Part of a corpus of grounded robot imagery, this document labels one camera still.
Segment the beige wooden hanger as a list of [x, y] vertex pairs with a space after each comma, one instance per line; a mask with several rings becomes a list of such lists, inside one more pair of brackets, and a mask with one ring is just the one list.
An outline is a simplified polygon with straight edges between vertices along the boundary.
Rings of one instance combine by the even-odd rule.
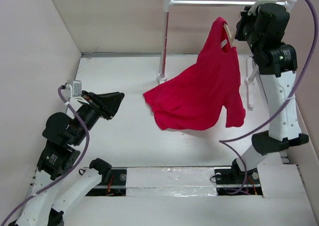
[[232, 36], [232, 33], [230, 31], [230, 28], [229, 28], [228, 24], [224, 23], [223, 27], [224, 27], [225, 33], [227, 35], [227, 38], [226, 38], [227, 42], [229, 43], [230, 47], [233, 47], [234, 37]]

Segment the red t shirt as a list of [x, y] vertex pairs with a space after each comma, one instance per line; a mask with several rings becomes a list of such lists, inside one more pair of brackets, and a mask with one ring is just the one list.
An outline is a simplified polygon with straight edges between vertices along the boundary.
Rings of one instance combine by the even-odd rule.
[[143, 94], [160, 129], [207, 130], [217, 123], [222, 108], [227, 128], [244, 124], [238, 54], [228, 42], [226, 25], [217, 18], [196, 63]]

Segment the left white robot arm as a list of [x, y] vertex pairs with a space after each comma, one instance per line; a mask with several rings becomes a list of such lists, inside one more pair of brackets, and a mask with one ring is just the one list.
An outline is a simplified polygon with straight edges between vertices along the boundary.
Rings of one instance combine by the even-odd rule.
[[63, 176], [67, 175], [80, 151], [74, 147], [82, 143], [99, 118], [112, 119], [125, 95], [122, 92], [95, 94], [82, 91], [82, 105], [78, 118], [58, 112], [51, 115], [42, 133], [46, 145], [37, 163], [31, 199], [24, 204], [19, 218], [12, 226], [62, 226], [65, 217], [86, 194], [98, 184], [106, 184], [113, 177], [112, 166], [100, 158], [91, 161], [80, 179], [63, 195], [58, 196]]

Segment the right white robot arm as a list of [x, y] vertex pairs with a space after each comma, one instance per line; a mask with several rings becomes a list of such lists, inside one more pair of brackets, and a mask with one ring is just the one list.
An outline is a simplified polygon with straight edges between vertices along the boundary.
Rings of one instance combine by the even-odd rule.
[[218, 185], [244, 184], [269, 154], [309, 142], [299, 127], [292, 92], [297, 75], [296, 50], [282, 41], [289, 12], [282, 5], [264, 3], [246, 6], [240, 15], [235, 39], [247, 42], [252, 52], [253, 72], [265, 95], [270, 123], [267, 131], [254, 132], [251, 146], [230, 169], [215, 172], [213, 179]]

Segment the white metal clothes rack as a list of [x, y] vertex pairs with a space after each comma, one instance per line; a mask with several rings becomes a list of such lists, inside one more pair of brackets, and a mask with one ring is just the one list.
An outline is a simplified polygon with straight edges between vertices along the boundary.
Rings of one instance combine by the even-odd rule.
[[[162, 51], [159, 64], [159, 74], [157, 81], [162, 84], [167, 81], [165, 73], [166, 63], [166, 49], [167, 49], [167, 33], [168, 33], [168, 19], [169, 10], [173, 6], [252, 6], [255, 1], [234, 1], [234, 0], [163, 0], [163, 33], [162, 33]], [[249, 110], [253, 110], [255, 106], [254, 90], [257, 88], [256, 77], [257, 67], [253, 62], [253, 59], [249, 57], [246, 61], [247, 77], [245, 79], [246, 92], [247, 92], [247, 107]]]

